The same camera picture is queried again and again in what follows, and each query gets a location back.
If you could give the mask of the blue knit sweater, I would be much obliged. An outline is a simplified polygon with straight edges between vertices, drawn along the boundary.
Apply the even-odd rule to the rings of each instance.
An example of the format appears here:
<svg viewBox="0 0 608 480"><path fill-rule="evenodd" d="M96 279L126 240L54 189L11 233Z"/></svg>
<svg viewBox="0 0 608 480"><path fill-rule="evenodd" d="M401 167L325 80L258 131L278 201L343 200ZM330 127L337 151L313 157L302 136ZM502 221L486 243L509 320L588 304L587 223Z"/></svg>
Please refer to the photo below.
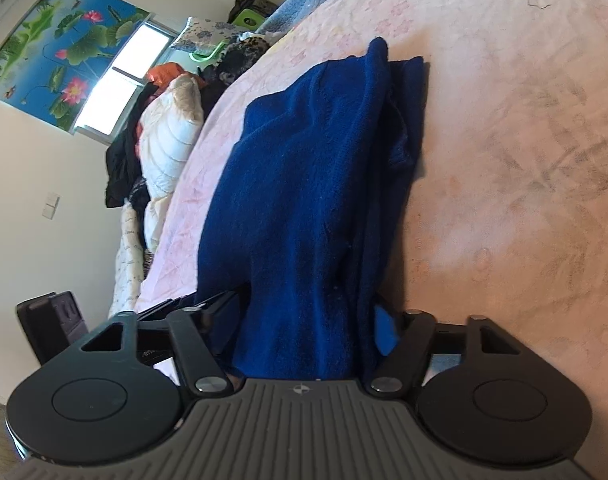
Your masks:
<svg viewBox="0 0 608 480"><path fill-rule="evenodd" d="M249 295L226 367L344 379L377 365L373 304L421 154L425 77L377 38L246 108L197 249L200 297Z"/></svg>

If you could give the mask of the black clothes pile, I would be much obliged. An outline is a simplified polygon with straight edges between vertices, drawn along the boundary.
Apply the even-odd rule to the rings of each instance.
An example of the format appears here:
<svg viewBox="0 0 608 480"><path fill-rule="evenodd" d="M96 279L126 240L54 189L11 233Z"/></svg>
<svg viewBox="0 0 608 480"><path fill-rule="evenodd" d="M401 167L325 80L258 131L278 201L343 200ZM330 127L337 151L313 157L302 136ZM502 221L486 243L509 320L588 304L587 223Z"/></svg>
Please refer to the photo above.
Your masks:
<svg viewBox="0 0 608 480"><path fill-rule="evenodd" d="M136 126L139 124L147 103L159 87L148 82L136 98L126 119L126 125L120 130L105 154L107 184L104 204L106 208L119 208L130 195L134 182L141 177L141 164L136 154Z"/></svg>

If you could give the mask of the white scripted sheet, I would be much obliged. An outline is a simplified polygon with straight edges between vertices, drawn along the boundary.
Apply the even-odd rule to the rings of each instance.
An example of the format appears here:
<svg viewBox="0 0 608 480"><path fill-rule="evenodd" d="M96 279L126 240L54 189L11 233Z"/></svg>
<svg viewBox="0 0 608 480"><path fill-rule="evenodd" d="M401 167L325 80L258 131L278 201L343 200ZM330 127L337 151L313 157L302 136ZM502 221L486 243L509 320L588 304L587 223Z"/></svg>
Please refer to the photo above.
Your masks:
<svg viewBox="0 0 608 480"><path fill-rule="evenodd" d="M144 280L144 249L139 240L139 222L133 206L125 201L120 215L121 236L115 257L115 285L108 316L136 310Z"/></svg>

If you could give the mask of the pink floral bedspread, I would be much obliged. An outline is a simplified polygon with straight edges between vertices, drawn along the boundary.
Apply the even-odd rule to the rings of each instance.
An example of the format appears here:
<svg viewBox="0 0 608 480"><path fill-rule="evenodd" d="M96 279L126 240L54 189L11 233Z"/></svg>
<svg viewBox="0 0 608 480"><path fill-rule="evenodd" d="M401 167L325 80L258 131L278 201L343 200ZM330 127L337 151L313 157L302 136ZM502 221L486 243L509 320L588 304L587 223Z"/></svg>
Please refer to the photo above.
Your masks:
<svg viewBox="0 0 608 480"><path fill-rule="evenodd" d="M577 458L608 479L608 0L328 0L223 93L182 171L136 305L194 292L246 106L381 37L430 66L422 162L384 296L482 314L579 385Z"/></svg>

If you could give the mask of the white quilted pillow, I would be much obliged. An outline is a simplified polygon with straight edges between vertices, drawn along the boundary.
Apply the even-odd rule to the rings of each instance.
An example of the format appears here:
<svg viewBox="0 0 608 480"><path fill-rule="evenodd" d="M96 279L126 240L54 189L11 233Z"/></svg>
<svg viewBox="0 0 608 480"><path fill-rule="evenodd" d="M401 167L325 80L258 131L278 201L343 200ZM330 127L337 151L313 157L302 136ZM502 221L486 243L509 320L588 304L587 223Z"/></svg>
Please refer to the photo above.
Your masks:
<svg viewBox="0 0 608 480"><path fill-rule="evenodd" d="M140 164L150 201L144 210L144 240L156 252L171 199L204 125L197 81L183 74L170 82L141 116Z"/></svg>

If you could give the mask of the orange garment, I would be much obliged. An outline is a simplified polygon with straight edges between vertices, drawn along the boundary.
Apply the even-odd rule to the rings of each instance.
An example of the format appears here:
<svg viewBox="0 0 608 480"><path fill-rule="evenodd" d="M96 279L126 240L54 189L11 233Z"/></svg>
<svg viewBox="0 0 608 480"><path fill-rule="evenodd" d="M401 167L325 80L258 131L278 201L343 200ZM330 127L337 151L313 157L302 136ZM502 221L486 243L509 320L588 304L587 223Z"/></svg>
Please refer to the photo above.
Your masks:
<svg viewBox="0 0 608 480"><path fill-rule="evenodd" d="M168 62L151 67L145 78L159 89L167 88L171 81L185 74L187 71L176 62Z"/></svg>

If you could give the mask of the lotus flower window blind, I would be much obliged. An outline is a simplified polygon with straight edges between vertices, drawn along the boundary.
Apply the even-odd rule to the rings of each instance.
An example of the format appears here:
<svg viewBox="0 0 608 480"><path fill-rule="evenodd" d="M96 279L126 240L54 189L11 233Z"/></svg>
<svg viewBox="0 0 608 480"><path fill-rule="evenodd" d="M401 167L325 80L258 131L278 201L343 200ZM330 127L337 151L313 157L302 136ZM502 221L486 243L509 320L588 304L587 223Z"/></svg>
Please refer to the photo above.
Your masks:
<svg viewBox="0 0 608 480"><path fill-rule="evenodd" d="M0 47L0 101L69 131L149 15L125 0L39 0Z"/></svg>

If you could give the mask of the leopard print garment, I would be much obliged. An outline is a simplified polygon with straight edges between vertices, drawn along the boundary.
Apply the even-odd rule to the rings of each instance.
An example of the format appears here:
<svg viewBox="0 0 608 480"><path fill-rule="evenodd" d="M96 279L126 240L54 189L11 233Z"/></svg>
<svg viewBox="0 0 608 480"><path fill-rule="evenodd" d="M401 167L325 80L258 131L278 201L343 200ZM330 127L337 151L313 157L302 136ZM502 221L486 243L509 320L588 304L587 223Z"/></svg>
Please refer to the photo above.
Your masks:
<svg viewBox="0 0 608 480"><path fill-rule="evenodd" d="M263 38L249 37L227 47L216 66L217 78L230 86L247 72L270 48Z"/></svg>

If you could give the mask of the bright window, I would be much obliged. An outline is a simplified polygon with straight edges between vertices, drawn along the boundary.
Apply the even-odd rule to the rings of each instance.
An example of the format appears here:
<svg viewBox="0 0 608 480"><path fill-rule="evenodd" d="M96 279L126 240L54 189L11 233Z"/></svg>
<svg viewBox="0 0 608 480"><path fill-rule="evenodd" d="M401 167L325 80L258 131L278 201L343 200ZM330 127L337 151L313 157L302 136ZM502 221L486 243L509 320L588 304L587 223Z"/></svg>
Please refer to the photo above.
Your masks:
<svg viewBox="0 0 608 480"><path fill-rule="evenodd" d="M93 87L72 131L104 144L112 142L146 84L145 74L167 58L175 38L174 32L155 21L141 24Z"/></svg>

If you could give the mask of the floral grey cushion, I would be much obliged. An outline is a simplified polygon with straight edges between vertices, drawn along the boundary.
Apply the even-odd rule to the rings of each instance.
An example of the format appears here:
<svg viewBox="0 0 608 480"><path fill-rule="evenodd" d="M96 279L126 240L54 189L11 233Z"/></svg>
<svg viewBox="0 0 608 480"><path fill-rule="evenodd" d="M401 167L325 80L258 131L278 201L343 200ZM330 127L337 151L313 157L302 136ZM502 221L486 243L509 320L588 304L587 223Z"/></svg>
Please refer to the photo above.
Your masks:
<svg viewBox="0 0 608 480"><path fill-rule="evenodd" d="M211 53L222 42L226 44L243 34L243 32L243 28L227 22L189 16L185 28L170 44L170 48L189 53Z"/></svg>

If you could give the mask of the green plastic chair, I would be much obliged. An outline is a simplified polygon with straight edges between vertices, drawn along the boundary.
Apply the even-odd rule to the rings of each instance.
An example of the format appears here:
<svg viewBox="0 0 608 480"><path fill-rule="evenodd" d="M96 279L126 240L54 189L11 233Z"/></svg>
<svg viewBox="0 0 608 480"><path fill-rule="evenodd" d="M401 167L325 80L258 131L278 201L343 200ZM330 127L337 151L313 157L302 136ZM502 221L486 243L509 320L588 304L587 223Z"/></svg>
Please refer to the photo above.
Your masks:
<svg viewBox="0 0 608 480"><path fill-rule="evenodd" d="M264 24L278 8L279 6L276 3L269 0L235 0L234 6L231 9L226 22L243 28L244 32L256 32L256 30L259 29L259 26ZM230 42L227 42L226 44L222 42L215 50L212 50L211 53L202 54L201 52L191 52L189 53L189 57L197 63L210 61L215 58L224 47L230 44Z"/></svg>

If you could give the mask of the white wall switch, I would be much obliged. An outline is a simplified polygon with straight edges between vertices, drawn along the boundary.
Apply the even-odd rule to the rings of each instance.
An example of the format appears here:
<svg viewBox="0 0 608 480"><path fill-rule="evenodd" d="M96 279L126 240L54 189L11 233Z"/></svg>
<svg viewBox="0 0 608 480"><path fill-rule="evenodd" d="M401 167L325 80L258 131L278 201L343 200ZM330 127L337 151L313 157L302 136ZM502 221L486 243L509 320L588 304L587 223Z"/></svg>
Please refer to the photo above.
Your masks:
<svg viewBox="0 0 608 480"><path fill-rule="evenodd" d="M44 201L42 217L52 220L54 218L54 214L56 213L58 203L60 203L60 195L56 193L49 193Z"/></svg>

